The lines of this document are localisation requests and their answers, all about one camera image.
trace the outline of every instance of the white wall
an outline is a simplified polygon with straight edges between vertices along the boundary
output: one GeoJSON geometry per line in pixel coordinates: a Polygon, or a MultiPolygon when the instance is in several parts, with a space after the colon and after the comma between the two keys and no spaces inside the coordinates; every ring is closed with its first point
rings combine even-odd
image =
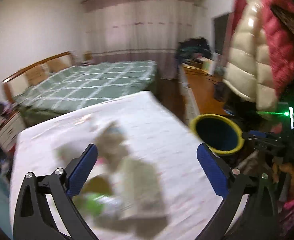
{"type": "Polygon", "coordinates": [[[199,20],[201,22],[201,31],[199,34],[205,37],[212,50],[214,50],[214,28],[212,18],[232,11],[234,0],[203,0],[200,2],[202,17],[199,20]]]}
{"type": "Polygon", "coordinates": [[[20,68],[65,52],[82,52],[83,9],[77,0],[0,1],[1,81],[20,68]]]}

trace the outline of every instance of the white tablecloth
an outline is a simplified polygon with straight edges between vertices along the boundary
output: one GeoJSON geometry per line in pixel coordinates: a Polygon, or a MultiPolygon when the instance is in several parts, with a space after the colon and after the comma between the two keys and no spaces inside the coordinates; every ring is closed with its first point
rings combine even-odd
{"type": "MultiPolygon", "coordinates": [[[[13,225],[21,183],[27,172],[51,174],[62,166],[52,140],[61,130],[72,129],[75,120],[92,114],[95,120],[116,119],[126,133],[131,154],[156,164],[160,173],[167,220],[126,221],[116,230],[86,222],[101,240],[114,239],[195,239],[222,201],[213,191],[197,157],[201,141],[148,91],[89,106],[22,131],[18,138],[10,193],[13,225]]],[[[53,217],[59,230],[68,235],[58,212],[53,217]]]]}

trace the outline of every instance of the silver bolt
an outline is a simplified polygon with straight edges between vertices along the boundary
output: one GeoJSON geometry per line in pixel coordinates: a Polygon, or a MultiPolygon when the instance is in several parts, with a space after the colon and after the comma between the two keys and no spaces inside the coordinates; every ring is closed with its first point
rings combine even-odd
{"type": "Polygon", "coordinates": [[[31,178],[32,176],[33,176],[33,174],[32,174],[31,172],[29,172],[29,173],[26,174],[25,177],[26,177],[26,179],[29,179],[29,178],[31,178]]]}
{"type": "Polygon", "coordinates": [[[269,176],[268,176],[267,174],[263,173],[263,174],[262,174],[262,178],[263,178],[263,179],[268,179],[269,176]]]}
{"type": "Polygon", "coordinates": [[[55,174],[56,175],[60,175],[64,172],[64,170],[62,168],[58,168],[57,170],[55,170],[55,174]]]}
{"type": "Polygon", "coordinates": [[[237,169],[237,168],[234,168],[234,169],[232,169],[232,173],[233,173],[234,175],[239,175],[239,174],[240,174],[240,170],[237,169]]]}

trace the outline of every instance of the headboard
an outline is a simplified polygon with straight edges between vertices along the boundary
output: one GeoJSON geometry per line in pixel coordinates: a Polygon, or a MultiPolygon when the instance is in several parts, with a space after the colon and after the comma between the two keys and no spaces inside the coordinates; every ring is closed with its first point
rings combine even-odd
{"type": "Polygon", "coordinates": [[[69,66],[72,66],[75,63],[71,52],[67,51],[67,52],[63,52],[61,54],[43,59],[34,64],[31,64],[30,66],[27,66],[25,68],[18,70],[16,73],[9,76],[8,78],[5,78],[2,81],[2,88],[3,88],[6,99],[10,101],[11,103],[14,103],[13,97],[16,95],[19,95],[20,93],[22,93],[29,87],[27,78],[24,75],[26,71],[30,70],[31,68],[35,66],[44,64],[47,61],[55,59],[55,58],[61,58],[61,60],[67,63],[69,66]]]}

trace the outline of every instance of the white curtain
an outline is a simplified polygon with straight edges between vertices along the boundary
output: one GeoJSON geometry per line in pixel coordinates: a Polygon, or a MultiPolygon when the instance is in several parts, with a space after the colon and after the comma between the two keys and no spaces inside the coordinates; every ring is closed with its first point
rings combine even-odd
{"type": "Polygon", "coordinates": [[[193,33],[192,1],[116,0],[106,7],[98,2],[91,1],[85,13],[86,44],[95,63],[154,60],[163,78],[175,77],[178,43],[193,33]]]}

